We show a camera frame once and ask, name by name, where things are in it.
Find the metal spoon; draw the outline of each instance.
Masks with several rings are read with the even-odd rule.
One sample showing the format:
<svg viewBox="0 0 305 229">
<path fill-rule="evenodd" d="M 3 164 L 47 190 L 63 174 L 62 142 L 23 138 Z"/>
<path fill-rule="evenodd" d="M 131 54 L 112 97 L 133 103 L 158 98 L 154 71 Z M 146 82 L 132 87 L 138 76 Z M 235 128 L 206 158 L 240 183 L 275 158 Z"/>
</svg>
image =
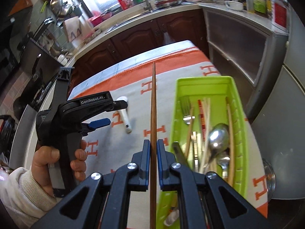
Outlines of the metal spoon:
<svg viewBox="0 0 305 229">
<path fill-rule="evenodd" d="M 217 124 L 209 134 L 208 147 L 211 151 L 211 156 L 208 163 L 204 165 L 204 168 L 206 168 L 218 154 L 226 150 L 229 145 L 228 125 L 224 123 Z"/>
<path fill-rule="evenodd" d="M 217 164 L 222 167 L 222 179 L 227 181 L 228 179 L 228 169 L 229 169 L 229 163 L 230 163 L 230 157 L 226 152 L 222 152 L 217 155 L 216 157 Z"/>
</svg>

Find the white refrigerator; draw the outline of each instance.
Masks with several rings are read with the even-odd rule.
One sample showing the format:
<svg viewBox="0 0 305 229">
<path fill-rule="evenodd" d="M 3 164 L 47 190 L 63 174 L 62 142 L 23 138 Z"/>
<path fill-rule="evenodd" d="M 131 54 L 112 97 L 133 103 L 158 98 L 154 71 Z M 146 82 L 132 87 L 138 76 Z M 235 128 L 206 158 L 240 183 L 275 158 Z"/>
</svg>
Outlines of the white refrigerator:
<svg viewBox="0 0 305 229">
<path fill-rule="evenodd" d="M 293 9 L 284 64 L 252 128 L 275 173 L 272 198 L 305 198 L 305 27 Z"/>
</svg>

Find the wooden cabinet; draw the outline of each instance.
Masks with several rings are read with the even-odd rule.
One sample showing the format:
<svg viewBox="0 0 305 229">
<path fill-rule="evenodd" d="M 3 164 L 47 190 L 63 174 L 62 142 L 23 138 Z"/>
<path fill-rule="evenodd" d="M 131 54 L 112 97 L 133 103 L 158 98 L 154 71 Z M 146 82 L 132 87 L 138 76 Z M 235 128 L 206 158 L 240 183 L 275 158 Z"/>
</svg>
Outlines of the wooden cabinet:
<svg viewBox="0 0 305 229">
<path fill-rule="evenodd" d="M 209 57 L 206 27 L 201 9 L 166 15 L 127 29 L 101 43 L 75 63 L 70 92 L 76 85 L 98 72 L 143 52 L 172 42 L 190 40 Z"/>
<path fill-rule="evenodd" d="M 19 12 L 20 10 L 33 6 L 31 0 L 18 0 L 15 4 L 15 6 L 12 8 L 9 16 L 11 16 L 14 13 Z"/>
<path fill-rule="evenodd" d="M 111 40 L 99 44 L 74 64 L 69 93 L 76 85 L 120 61 L 122 57 Z"/>
<path fill-rule="evenodd" d="M 174 42 L 190 40 L 209 57 L 206 27 L 201 9 L 162 16 L 157 21 L 162 33 L 168 33 Z"/>
<path fill-rule="evenodd" d="M 123 59 L 128 59 L 162 46 L 163 34 L 154 19 L 127 29 L 111 40 Z"/>
</svg>

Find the white sleeve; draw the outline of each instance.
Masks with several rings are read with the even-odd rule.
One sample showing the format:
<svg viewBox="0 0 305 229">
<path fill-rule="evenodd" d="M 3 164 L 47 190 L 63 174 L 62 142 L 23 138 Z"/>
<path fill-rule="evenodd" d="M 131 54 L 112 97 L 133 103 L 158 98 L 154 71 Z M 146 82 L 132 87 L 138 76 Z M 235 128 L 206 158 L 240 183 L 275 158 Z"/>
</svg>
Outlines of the white sleeve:
<svg viewBox="0 0 305 229">
<path fill-rule="evenodd" d="M 35 181 L 32 172 L 20 167 L 0 181 L 0 199 L 17 226 L 29 228 L 56 205 Z"/>
</svg>

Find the cabinet knob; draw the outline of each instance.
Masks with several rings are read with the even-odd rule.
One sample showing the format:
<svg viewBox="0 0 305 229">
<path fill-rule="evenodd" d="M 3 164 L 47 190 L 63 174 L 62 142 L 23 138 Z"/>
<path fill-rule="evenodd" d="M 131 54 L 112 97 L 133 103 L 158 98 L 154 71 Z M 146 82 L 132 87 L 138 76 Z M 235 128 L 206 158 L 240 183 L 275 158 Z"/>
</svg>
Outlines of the cabinet knob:
<svg viewBox="0 0 305 229">
<path fill-rule="evenodd" d="M 162 24 L 162 32 L 163 32 L 163 33 L 166 33 L 166 32 L 167 32 L 166 27 L 164 26 L 164 24 Z"/>
</svg>

